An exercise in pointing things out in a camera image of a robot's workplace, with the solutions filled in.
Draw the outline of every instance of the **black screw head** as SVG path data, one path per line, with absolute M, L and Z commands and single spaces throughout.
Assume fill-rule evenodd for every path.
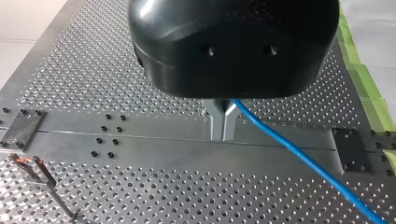
M 379 159 L 380 159 L 381 161 L 386 161 L 386 160 L 387 160 L 387 157 L 386 157 L 385 155 L 382 155 L 382 156 L 379 157 Z
M 363 164 L 363 165 L 361 166 L 361 170 L 362 170 L 363 172 L 366 172 L 366 171 L 368 170 L 368 166 Z
M 380 148 L 380 147 L 381 147 L 381 144 L 380 144 L 380 143 L 374 143 L 374 147 L 375 147 L 375 148 Z
M 23 144 L 22 144 L 21 142 L 16 142 L 16 143 L 15 143 L 15 146 L 16 146 L 16 147 L 22 147 Z
M 110 159 L 113 159 L 113 158 L 114 158 L 114 153 L 112 153 L 112 152 L 107 152 L 107 156 L 108 156 Z
M 350 165 L 349 164 L 345 164 L 344 165 L 344 171 L 348 171 L 350 169 Z
M 391 170 L 386 170 L 385 175 L 393 175 L 393 172 Z

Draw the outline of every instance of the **perforated metal table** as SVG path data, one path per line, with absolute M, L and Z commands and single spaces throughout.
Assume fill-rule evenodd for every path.
M 209 116 L 200 100 L 166 95 L 145 79 L 134 56 L 126 10 L 126 0 L 68 1 L 0 92 L 1 106 L 9 109 L 0 113 L 1 136 L 21 108 L 48 112 L 25 154 L 46 161 L 59 182 L 58 193 L 78 211 L 78 221 L 368 222 L 244 117 L 237 120 L 232 142 L 210 141 Z M 383 152 L 373 147 L 374 142 L 388 144 L 389 137 L 370 135 L 337 41 L 307 90 L 244 103 L 381 217 L 396 222 L 396 180 L 385 175 L 389 163 L 379 160 Z M 370 174 L 342 174 L 331 127 L 359 131 Z M 108 152 L 115 157 L 110 159 Z M 1 223 L 69 219 L 46 192 L 23 183 L 7 153 L 0 156 Z

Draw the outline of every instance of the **green tape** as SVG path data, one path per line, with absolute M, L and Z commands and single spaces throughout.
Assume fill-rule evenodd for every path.
M 393 173 L 396 174 L 396 151 L 394 150 L 383 150 L 388 158 L 390 166 L 393 169 Z
M 347 18 L 345 16 L 340 16 L 338 26 L 340 27 L 339 32 L 343 37 L 343 43 L 348 45 L 354 45 L 352 35 L 347 25 Z
M 341 3 L 337 37 L 340 43 L 346 69 L 348 70 L 349 75 L 352 78 L 353 85 L 361 98 L 361 103 L 372 130 L 376 132 L 395 132 L 396 128 L 389 114 L 387 105 L 376 87 L 367 67 L 364 64 L 361 64 L 361 59 L 359 58 L 358 51 L 353 43 L 352 35 L 347 25 L 347 17 L 341 8 Z
M 352 78 L 353 85 L 355 86 L 355 89 L 358 92 L 359 97 L 370 98 L 369 93 L 365 89 L 358 72 L 355 70 L 349 70 L 349 75 Z
M 379 93 L 378 88 L 375 85 L 375 82 L 370 75 L 369 70 L 367 70 L 366 65 L 364 64 L 354 64 L 355 71 L 358 72 L 361 77 L 361 82 L 366 89 L 369 97 L 372 99 L 382 99 L 381 93 Z
M 363 105 L 364 112 L 369 120 L 371 129 L 376 132 L 384 132 L 384 126 L 376 113 L 373 101 L 370 98 L 361 98 L 361 104 Z
M 351 44 L 343 44 L 346 49 L 346 55 L 351 63 L 360 64 L 361 59 L 359 58 L 359 54 L 356 51 L 355 45 Z
M 376 111 L 376 114 L 378 115 L 379 119 L 381 120 L 382 127 L 383 127 L 383 132 L 384 131 L 390 131 L 390 132 L 395 132 L 396 128 L 395 125 L 393 124 L 392 117 L 390 116 L 390 113 L 388 111 L 387 105 L 385 104 L 385 101 L 382 99 L 371 99 Z

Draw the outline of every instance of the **metal clamp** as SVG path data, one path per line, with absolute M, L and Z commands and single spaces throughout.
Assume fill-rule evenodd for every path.
M 236 119 L 241 113 L 238 107 L 226 100 L 204 99 L 202 103 L 210 115 L 210 139 L 233 141 Z
M 34 185 L 38 188 L 45 188 L 53 200 L 59 204 L 59 206 L 66 212 L 66 214 L 75 220 L 78 217 L 78 213 L 73 213 L 64 203 L 62 198 L 57 194 L 55 190 L 56 181 L 53 176 L 50 174 L 47 167 L 44 165 L 44 162 L 40 160 L 37 156 L 33 158 L 21 158 L 17 154 L 12 153 L 9 158 L 24 172 L 28 174 L 24 179 L 28 184 Z M 27 162 L 33 161 L 35 165 L 40 169 L 43 173 L 44 177 L 40 177 L 32 166 L 28 165 Z

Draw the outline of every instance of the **metal bracket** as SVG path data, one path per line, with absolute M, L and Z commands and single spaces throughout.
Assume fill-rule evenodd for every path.
M 233 141 L 236 119 L 241 113 L 238 107 L 232 104 L 225 110 L 224 106 L 229 103 L 225 100 L 204 99 L 202 103 L 210 115 L 210 139 Z
M 44 188 L 50 196 L 52 196 L 53 200 L 66 212 L 66 214 L 72 218 L 72 220 L 75 220 L 78 218 L 78 213 L 73 213 L 70 211 L 70 209 L 67 207 L 67 205 L 64 203 L 62 198 L 58 195 L 58 193 L 55 190 L 56 186 L 56 181 L 53 178 L 53 176 L 50 174 L 49 170 L 47 167 L 44 165 L 44 162 L 40 160 L 37 156 L 34 156 L 32 159 L 30 158 L 20 158 L 17 154 L 12 153 L 9 156 L 9 159 L 12 160 L 20 169 L 22 169 L 28 176 L 26 176 L 24 179 L 27 184 L 33 185 L 38 187 L 39 189 Z M 40 169 L 40 171 L 43 173 L 43 177 L 40 177 L 35 170 L 33 169 L 32 166 L 28 165 L 28 161 L 33 161 L 35 165 Z
M 24 151 L 45 115 L 46 112 L 41 110 L 21 109 L 0 141 L 0 150 L 4 152 Z
M 364 144 L 355 129 L 332 128 L 332 142 L 338 152 L 338 163 L 344 172 L 370 173 Z

